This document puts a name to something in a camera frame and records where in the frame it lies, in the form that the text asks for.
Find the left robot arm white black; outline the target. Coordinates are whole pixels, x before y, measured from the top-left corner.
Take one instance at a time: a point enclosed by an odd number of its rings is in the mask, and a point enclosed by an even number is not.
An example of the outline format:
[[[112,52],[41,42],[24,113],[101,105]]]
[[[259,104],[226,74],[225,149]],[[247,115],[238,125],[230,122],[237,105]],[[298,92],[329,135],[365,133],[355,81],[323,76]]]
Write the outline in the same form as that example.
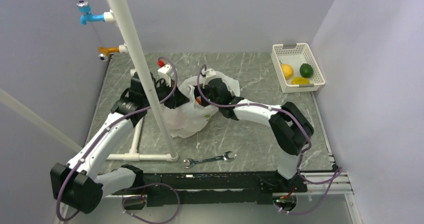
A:
[[[50,179],[57,212],[61,204],[66,204],[89,214],[105,196],[125,189],[137,194],[143,189],[144,173],[138,167],[124,164],[106,174],[100,174],[100,168],[124,136],[134,131],[135,141],[139,140],[148,109],[150,104],[141,80],[134,73],[102,129],[66,164],[56,163],[52,167]]]

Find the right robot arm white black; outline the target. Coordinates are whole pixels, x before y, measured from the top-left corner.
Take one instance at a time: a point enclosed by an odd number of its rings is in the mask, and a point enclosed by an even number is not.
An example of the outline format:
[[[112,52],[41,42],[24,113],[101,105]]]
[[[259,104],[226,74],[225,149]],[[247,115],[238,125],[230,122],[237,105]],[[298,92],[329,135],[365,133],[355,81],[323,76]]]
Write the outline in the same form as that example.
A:
[[[218,108],[227,119],[250,121],[270,127],[278,146],[283,151],[275,178],[276,187],[287,192],[295,185],[303,154],[311,148],[315,130],[297,106],[288,101],[283,105],[252,102],[229,91],[221,78],[206,84],[196,82],[202,102]]]

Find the yellow fake mango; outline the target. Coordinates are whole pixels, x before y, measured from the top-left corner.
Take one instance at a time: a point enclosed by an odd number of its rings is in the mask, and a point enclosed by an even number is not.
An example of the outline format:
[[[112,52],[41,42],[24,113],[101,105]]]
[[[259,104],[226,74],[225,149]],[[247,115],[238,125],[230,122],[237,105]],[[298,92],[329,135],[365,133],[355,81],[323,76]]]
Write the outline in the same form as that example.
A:
[[[292,85],[309,85],[310,81],[307,78],[296,76],[291,80]]]

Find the green fake lime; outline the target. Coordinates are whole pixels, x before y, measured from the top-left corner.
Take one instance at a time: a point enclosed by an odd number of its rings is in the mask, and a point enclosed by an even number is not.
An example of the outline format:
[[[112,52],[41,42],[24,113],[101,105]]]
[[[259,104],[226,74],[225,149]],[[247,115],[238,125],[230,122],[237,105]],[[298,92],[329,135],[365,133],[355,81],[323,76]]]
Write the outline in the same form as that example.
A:
[[[303,63],[299,68],[299,73],[303,78],[311,78],[314,74],[312,66],[308,63]]]

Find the red fake tomato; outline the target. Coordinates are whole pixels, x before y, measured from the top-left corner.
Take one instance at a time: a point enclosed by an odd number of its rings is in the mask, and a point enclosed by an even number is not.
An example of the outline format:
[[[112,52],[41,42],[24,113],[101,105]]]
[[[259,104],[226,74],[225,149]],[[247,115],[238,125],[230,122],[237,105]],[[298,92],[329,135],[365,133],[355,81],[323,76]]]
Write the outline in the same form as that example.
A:
[[[196,97],[195,99],[196,99],[196,101],[197,101],[197,103],[198,103],[199,105],[201,105],[201,104],[202,104],[202,100],[201,100],[201,98],[200,98],[200,97]]]

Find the translucent white plastic bag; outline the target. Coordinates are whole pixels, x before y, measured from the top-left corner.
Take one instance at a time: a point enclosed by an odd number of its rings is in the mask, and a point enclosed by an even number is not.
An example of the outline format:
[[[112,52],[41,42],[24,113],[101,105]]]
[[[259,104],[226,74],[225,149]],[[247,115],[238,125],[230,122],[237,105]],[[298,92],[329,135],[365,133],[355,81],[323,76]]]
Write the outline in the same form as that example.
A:
[[[197,78],[185,79],[176,88],[173,95],[163,104],[163,115],[172,137],[188,138],[201,131],[209,122],[218,108],[208,104],[202,106],[196,98]]]

